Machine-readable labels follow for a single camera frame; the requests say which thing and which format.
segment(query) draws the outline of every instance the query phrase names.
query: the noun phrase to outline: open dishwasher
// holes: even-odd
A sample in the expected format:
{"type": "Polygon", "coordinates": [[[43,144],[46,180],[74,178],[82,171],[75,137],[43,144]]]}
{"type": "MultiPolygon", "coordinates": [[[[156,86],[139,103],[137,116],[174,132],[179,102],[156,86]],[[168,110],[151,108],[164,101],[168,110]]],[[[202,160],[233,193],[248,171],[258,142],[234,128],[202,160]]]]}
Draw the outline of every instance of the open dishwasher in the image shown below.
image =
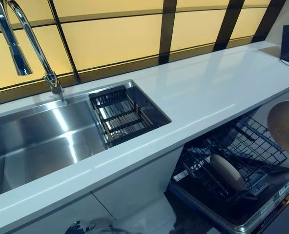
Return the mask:
{"type": "Polygon", "coordinates": [[[246,114],[186,143],[169,190],[223,233],[260,233],[289,204],[286,159],[267,128],[246,114]],[[223,179],[213,155],[239,172],[245,189],[223,179]]]}

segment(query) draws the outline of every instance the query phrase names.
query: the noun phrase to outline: chrome faucet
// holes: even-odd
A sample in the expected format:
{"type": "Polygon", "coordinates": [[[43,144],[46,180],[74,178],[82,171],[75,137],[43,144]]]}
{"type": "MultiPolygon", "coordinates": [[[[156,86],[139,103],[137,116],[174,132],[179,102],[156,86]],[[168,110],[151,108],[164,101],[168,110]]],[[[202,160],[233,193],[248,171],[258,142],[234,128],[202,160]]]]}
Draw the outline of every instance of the chrome faucet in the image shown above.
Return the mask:
{"type": "Polygon", "coordinates": [[[39,60],[41,61],[41,64],[45,70],[45,75],[43,76],[43,79],[46,81],[47,84],[50,85],[51,92],[53,94],[59,95],[61,100],[64,100],[62,95],[63,88],[55,72],[52,71],[45,55],[43,54],[43,51],[39,46],[39,43],[35,37],[32,27],[28,22],[24,12],[14,0],[0,0],[0,28],[4,38],[6,39],[9,45],[10,53],[18,75],[25,76],[32,74],[33,72],[28,65],[28,62],[19,46],[16,37],[14,36],[13,30],[11,28],[8,19],[7,5],[10,6],[10,8],[14,11],[15,15],[18,17],[23,29],[27,34],[28,39],[30,40],[39,60]]]}

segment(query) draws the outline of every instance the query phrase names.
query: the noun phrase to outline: wire dish rack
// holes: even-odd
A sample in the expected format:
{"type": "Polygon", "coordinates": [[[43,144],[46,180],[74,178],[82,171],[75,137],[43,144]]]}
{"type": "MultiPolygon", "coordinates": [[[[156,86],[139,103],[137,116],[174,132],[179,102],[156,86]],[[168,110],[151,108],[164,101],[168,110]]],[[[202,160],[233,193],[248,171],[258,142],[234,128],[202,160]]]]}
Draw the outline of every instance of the wire dish rack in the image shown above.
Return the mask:
{"type": "Polygon", "coordinates": [[[190,175],[202,182],[222,202],[245,197],[261,176],[270,173],[287,157],[263,125],[243,115],[187,143],[176,165],[173,179],[190,175]],[[247,186],[238,192],[231,188],[209,163],[210,156],[222,156],[240,173],[247,186]]]}
{"type": "Polygon", "coordinates": [[[89,97],[100,119],[101,132],[108,146],[139,136],[153,126],[139,105],[128,96],[124,86],[101,94],[90,94],[89,97]]]}

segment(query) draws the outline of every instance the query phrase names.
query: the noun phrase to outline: dishwasher rack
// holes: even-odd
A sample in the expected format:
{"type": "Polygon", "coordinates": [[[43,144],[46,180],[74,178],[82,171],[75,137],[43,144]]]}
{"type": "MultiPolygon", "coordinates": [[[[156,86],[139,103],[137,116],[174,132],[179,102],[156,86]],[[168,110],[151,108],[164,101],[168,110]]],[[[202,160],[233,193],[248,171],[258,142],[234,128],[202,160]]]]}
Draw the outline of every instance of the dishwasher rack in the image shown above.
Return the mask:
{"type": "Polygon", "coordinates": [[[97,112],[104,141],[110,147],[139,136],[153,127],[152,121],[129,97],[124,86],[101,94],[90,94],[89,97],[97,112]]]}
{"type": "Polygon", "coordinates": [[[173,173],[179,181],[186,176],[204,184],[222,202],[236,201],[246,196],[256,184],[257,174],[267,174],[287,157],[263,125],[243,115],[187,143],[173,173]],[[212,168],[211,155],[225,158],[241,174],[247,190],[237,192],[212,168]]]}

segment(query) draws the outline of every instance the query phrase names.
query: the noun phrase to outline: white countertop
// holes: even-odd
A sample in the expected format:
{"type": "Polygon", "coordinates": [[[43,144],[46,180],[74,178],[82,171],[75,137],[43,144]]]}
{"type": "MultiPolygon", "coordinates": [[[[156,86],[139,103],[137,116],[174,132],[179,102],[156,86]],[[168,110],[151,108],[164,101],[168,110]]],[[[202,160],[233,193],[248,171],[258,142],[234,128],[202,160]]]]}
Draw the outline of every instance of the white countertop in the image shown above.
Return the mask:
{"type": "MultiPolygon", "coordinates": [[[[258,42],[65,88],[75,94],[132,79],[172,120],[0,195],[0,233],[43,215],[289,90],[289,67],[258,42]]],[[[50,93],[0,105],[0,113],[50,100],[50,93]]]]}

